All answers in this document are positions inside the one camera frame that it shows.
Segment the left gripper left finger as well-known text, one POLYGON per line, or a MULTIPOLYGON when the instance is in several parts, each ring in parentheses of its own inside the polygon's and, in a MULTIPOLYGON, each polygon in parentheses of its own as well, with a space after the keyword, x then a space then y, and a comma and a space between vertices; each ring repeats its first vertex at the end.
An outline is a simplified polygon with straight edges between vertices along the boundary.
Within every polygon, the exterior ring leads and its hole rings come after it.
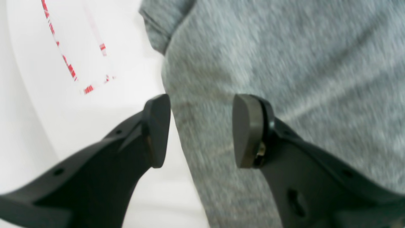
POLYGON ((166 94, 102 140, 31 183, 1 195, 1 219, 25 228, 120 228, 139 179, 163 166, 171 119, 166 94))

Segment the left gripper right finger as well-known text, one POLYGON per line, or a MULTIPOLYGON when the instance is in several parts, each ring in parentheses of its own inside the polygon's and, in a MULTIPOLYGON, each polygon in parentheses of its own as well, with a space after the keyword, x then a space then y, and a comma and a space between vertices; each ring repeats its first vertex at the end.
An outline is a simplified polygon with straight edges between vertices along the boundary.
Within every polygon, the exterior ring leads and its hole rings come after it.
POLYGON ((263 98, 233 99, 238 168, 265 177, 284 228, 403 228, 404 195, 303 140, 263 98))

